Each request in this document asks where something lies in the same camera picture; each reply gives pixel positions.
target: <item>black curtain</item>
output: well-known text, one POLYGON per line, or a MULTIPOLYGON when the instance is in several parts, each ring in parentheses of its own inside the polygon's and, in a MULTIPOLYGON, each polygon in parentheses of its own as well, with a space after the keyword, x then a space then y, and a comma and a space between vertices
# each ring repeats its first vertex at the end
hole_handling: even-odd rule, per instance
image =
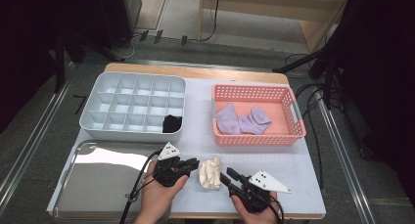
MULTIPOLYGON (((345 13, 356 0, 348 0, 345 13)), ((337 44, 340 80, 371 131, 361 141, 396 170, 415 205, 415 0, 366 0, 337 44)))
POLYGON ((0 133, 55 72, 55 0, 0 0, 0 133))

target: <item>person's left hand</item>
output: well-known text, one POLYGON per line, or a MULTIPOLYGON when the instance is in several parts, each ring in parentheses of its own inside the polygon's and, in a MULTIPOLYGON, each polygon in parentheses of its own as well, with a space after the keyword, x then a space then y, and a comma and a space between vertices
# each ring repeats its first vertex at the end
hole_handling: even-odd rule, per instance
MULTIPOLYGON (((151 161, 147 169, 148 175, 144 184, 153 180, 153 171, 156 162, 151 161)), ((174 196, 184 187, 188 176, 181 176, 172 187, 164 187, 158 181, 153 181, 143 188, 141 199, 141 210, 134 224, 152 224, 161 219, 167 212, 174 196)))

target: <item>person's right hand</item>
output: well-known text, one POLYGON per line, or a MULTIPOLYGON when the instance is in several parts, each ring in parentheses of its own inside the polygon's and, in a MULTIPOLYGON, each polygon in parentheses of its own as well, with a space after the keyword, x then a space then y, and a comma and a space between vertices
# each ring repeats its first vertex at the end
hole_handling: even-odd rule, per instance
MULTIPOLYGON (((277 200, 277 193, 270 192, 270 196, 277 200)), ((244 221, 246 224, 275 224, 277 223, 277 217, 271 208, 266 208, 262 213, 250 213, 247 212, 247 209, 244 207, 244 204, 241 200, 233 195, 231 196, 232 203, 235 206, 235 209, 239 212, 239 218, 244 221)), ((276 202, 271 202, 271 205, 278 212, 279 207, 276 202)))

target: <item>gray compartment organizer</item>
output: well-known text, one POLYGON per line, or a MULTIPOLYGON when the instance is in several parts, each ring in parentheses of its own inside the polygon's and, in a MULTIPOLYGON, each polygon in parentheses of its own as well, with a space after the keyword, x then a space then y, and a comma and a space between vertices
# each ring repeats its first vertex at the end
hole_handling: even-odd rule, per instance
POLYGON ((179 76, 105 72, 95 82, 79 124, 102 140, 176 142, 164 118, 184 117, 186 81, 179 76))

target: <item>human hand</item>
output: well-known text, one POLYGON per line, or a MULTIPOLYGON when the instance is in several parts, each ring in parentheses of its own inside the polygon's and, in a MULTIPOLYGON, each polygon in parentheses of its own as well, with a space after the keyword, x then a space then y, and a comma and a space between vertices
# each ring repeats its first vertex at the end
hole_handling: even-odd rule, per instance
MULTIPOLYGON (((277 193, 276 192, 270 192, 269 194, 271 197, 273 197, 276 201, 277 200, 277 193)), ((244 221, 246 224, 274 224, 277 223, 277 217, 275 216, 274 212, 271 210, 271 208, 266 208, 262 213, 250 213, 247 212, 247 209, 244 207, 244 204, 239 199, 239 197, 233 195, 231 196, 232 203, 235 206, 235 209, 239 213, 239 219, 244 221)), ((271 205, 275 208, 275 210, 278 212, 279 207, 276 202, 271 202, 271 205)))
MULTIPOLYGON (((153 174, 156 162, 151 161, 147 174, 153 174)), ((143 188, 141 199, 141 210, 134 224, 156 223, 167 212, 174 196, 184 187, 188 176, 181 176, 172 187, 164 187, 158 181, 153 181, 143 188)), ((152 175, 146 177, 147 184, 153 180, 152 175)))

